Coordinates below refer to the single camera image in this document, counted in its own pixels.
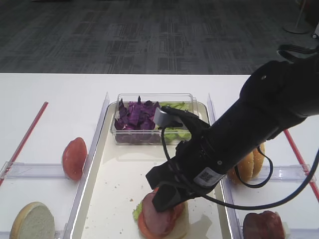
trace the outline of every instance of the sliced tomato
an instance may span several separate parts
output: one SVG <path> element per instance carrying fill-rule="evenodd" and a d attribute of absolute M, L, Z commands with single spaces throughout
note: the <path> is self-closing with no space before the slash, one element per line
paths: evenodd
<path fill-rule="evenodd" d="M 62 166 L 70 179 L 74 181 L 81 179 L 86 156 L 86 145 L 82 138 L 78 137 L 66 146 L 62 156 Z"/>
<path fill-rule="evenodd" d="M 139 215 L 138 227 L 139 227 L 140 232 L 142 233 L 142 235 L 144 237 L 146 237 L 147 239 L 162 239 L 163 238 L 163 237 L 159 237 L 159 236 L 153 235 L 149 231 L 149 229 L 147 228 L 147 226 L 145 224 L 143 213 L 140 213 L 140 215 Z"/>

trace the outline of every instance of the red straw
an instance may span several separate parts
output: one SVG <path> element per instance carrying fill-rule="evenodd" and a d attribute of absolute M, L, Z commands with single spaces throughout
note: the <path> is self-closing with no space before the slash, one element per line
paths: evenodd
<path fill-rule="evenodd" d="M 286 138 L 288 139 L 288 142 L 289 142 L 291 148 L 293 149 L 293 151 L 295 153 L 295 156 L 297 157 L 297 160 L 298 160 L 299 164 L 305 165 L 306 163 L 305 163 L 303 157 L 301 156 L 301 154 L 300 154 L 300 152 L 299 152 L 299 150 L 298 150 L 293 138 L 291 137 L 289 131 L 286 129 L 286 130 L 284 130 L 284 133 L 286 135 Z M 304 168 L 304 170 L 305 170 L 305 172 L 307 174 L 309 173 L 309 170 L 306 167 Z M 317 198 L 317 200 L 319 202 L 319 189 L 318 189 L 316 183 L 315 182 L 310 182 L 309 184 L 310 184 L 310 186 L 311 186 L 311 188 L 312 188 L 312 190 L 313 190 L 313 192 L 314 192 L 314 194 L 315 194 L 315 196 L 316 196 L 316 198 Z"/>
<path fill-rule="evenodd" d="M 43 114 L 43 112 L 44 112 L 44 110 L 45 110 L 45 108 L 47 107 L 48 104 L 49 104 L 48 102 L 44 102 L 44 103 L 43 103 L 43 105 L 42 105 L 40 111 L 39 111 L 38 114 L 36 115 L 35 119 L 33 120 L 32 124 L 30 125 L 28 131 L 25 133 L 23 139 L 21 140 L 21 142 L 20 142 L 18 148 L 16 148 L 16 150 L 15 150 L 13 156 L 11 157 L 10 163 L 15 162 L 16 158 L 18 158 L 18 156 L 19 156 L 19 154 L 20 154 L 20 152 L 21 152 L 21 150 L 22 150 L 22 148 L 23 148 L 25 142 L 28 140 L 30 134 L 32 133 L 34 127 L 35 127 L 36 124 L 38 123 L 39 119 L 41 118 L 41 116 L 42 116 L 42 114 Z M 8 167 L 5 169 L 4 174 L 7 174 L 7 173 L 9 172 L 10 168 L 11 168 L 11 166 L 10 166 L 10 164 L 9 164 Z M 1 184 L 2 184 L 3 181 L 4 181 L 4 178 L 0 179 L 0 186 L 1 186 Z"/>

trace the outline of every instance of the bottom bun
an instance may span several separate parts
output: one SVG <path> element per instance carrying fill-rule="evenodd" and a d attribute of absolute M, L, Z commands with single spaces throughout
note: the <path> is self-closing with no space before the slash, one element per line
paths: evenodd
<path fill-rule="evenodd" d="M 54 239 L 54 218 L 40 202 L 26 205 L 12 225 L 10 239 Z"/>
<path fill-rule="evenodd" d="M 184 211 L 176 220 L 173 231 L 171 231 L 171 233 L 168 234 L 163 239 L 182 239 L 184 236 L 186 236 L 189 230 L 189 214 L 188 214 L 188 204 L 187 202 L 184 202 L 184 203 L 185 203 Z"/>

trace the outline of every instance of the red cabbage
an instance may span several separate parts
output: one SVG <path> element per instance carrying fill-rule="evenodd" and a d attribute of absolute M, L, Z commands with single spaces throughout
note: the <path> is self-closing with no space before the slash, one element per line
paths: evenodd
<path fill-rule="evenodd" d="M 114 126 L 117 130 L 152 130 L 155 128 L 153 119 L 157 107 L 160 107 L 158 102 L 146 101 L 142 103 L 139 96 L 137 102 L 129 102 L 126 108 L 123 99 L 121 99 L 118 109 L 120 117 L 115 119 Z M 148 135 L 140 134 L 138 138 L 145 140 L 149 137 Z M 128 141 L 127 135 L 119 136 L 118 139 L 122 139 L 120 141 Z"/>

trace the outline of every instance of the bread slice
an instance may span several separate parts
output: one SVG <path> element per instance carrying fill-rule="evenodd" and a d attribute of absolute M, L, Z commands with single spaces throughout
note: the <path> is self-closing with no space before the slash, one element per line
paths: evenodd
<path fill-rule="evenodd" d="M 262 143 L 260 145 L 260 150 L 262 151 L 263 154 L 265 154 L 265 144 L 264 143 Z M 263 166 L 265 157 L 263 155 L 261 155 L 256 148 L 253 150 L 253 154 L 254 154 L 254 170 L 253 170 L 253 178 L 254 178 L 259 174 L 259 172 Z"/>
<path fill-rule="evenodd" d="M 249 180 L 252 179 L 253 170 L 254 170 L 254 154 L 250 152 L 243 160 L 241 160 L 238 164 L 238 171 L 240 178 L 247 183 Z M 235 183 L 241 183 L 236 175 L 235 168 L 230 169 L 227 172 L 227 176 L 229 179 Z"/>
<path fill-rule="evenodd" d="M 187 202 L 184 202 L 184 203 L 185 203 L 184 211 L 176 220 L 173 231 L 171 231 L 171 233 L 168 234 L 163 239 L 182 239 L 184 236 L 186 236 L 189 230 L 189 214 L 188 214 L 188 204 Z"/>
<path fill-rule="evenodd" d="M 16 216 L 10 239 L 54 239 L 54 218 L 40 202 L 26 205 Z"/>

